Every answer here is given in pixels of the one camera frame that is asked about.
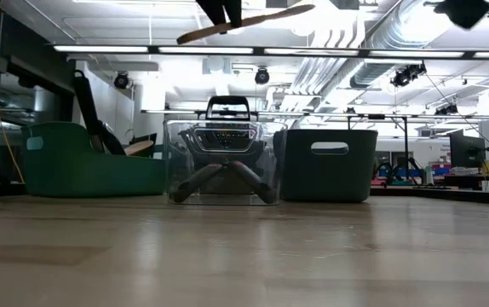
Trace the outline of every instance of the transparent container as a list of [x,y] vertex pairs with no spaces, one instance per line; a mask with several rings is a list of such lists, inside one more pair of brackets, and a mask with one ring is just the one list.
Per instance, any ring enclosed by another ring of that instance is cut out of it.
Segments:
[[171,203],[278,204],[285,124],[171,120],[164,125]]

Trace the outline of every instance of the black cable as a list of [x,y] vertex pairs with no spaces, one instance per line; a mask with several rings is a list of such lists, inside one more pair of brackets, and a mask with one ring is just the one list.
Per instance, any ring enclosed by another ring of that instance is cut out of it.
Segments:
[[[438,88],[438,85],[435,84],[435,82],[432,80],[432,78],[427,74],[425,73],[424,74],[429,80],[430,80],[430,83],[436,88],[436,90],[440,93],[440,95],[443,97],[443,99],[447,102],[447,103],[451,103],[447,97],[441,92],[440,88]],[[489,139],[487,139],[485,136],[483,136],[480,132],[479,129],[475,128],[474,125],[472,125],[472,123],[470,123],[465,116],[463,116],[460,112],[457,112],[457,114],[462,118],[464,119],[464,121],[470,126],[472,127],[480,136],[481,138],[483,138],[485,141],[487,141],[489,143]]]

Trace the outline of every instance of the table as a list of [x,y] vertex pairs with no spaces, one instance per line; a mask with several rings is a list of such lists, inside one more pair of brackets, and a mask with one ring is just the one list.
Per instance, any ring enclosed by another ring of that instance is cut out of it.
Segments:
[[474,191],[481,191],[481,182],[489,181],[489,176],[483,175],[446,175],[443,184],[451,187],[471,188]]

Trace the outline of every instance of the green plastic bin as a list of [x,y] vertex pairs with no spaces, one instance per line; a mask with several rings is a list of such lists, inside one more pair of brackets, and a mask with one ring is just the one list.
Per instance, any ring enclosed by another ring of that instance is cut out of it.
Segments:
[[288,130],[286,133],[281,183],[284,200],[361,202],[369,197],[376,131]]
[[159,195],[161,159],[126,157],[93,150],[83,126],[47,123],[21,128],[29,194],[48,197]]

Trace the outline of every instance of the ductwork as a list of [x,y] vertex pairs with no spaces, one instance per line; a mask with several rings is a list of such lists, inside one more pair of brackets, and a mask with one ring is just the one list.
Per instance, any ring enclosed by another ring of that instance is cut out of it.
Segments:
[[[346,12],[349,20],[341,21],[345,27],[317,30],[311,47],[315,48],[356,48],[365,36],[364,21],[360,14]],[[330,81],[330,77],[344,63],[341,59],[306,58],[298,72],[291,91],[302,95],[316,95]]]
[[[449,28],[448,22],[436,18],[424,7],[427,0],[403,0],[379,28],[363,43],[368,49],[421,49]],[[366,63],[348,60],[323,90],[322,96],[339,106],[347,104],[363,93],[379,77],[394,68],[394,64]],[[351,87],[356,91],[338,91]]]

